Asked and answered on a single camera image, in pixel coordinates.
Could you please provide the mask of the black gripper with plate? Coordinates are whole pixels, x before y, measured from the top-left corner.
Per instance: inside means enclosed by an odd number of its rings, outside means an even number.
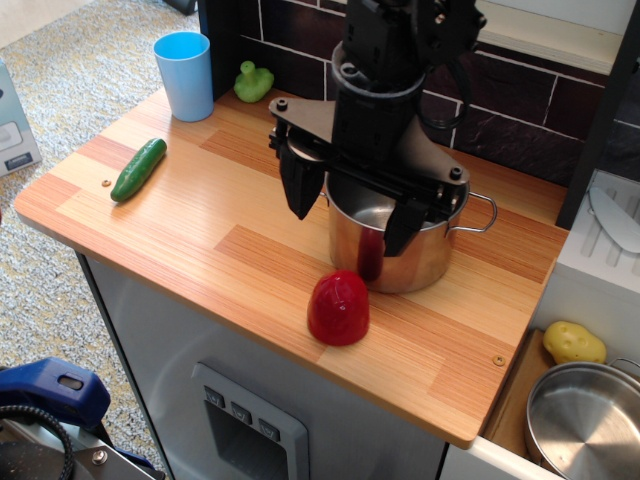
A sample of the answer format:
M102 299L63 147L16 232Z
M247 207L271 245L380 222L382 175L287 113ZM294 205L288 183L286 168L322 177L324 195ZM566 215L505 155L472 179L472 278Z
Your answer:
M397 257L425 218L454 213L468 172L426 136L419 76L405 85L340 79L334 101L278 97L270 146L280 161L289 209L303 220L324 185L340 173L397 201L384 233L385 257Z

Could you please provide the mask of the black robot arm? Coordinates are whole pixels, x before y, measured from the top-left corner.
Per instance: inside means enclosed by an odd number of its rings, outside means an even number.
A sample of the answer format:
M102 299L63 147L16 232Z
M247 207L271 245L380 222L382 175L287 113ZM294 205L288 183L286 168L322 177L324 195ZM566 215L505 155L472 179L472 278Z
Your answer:
M485 16L472 1L351 1L335 47L333 101L273 100L270 145L290 210L304 218L328 173L393 199L385 255L400 255L425 222L449 219L467 195L468 172L427 136L460 116L422 109L426 77L446 67L470 99L460 57L476 48Z

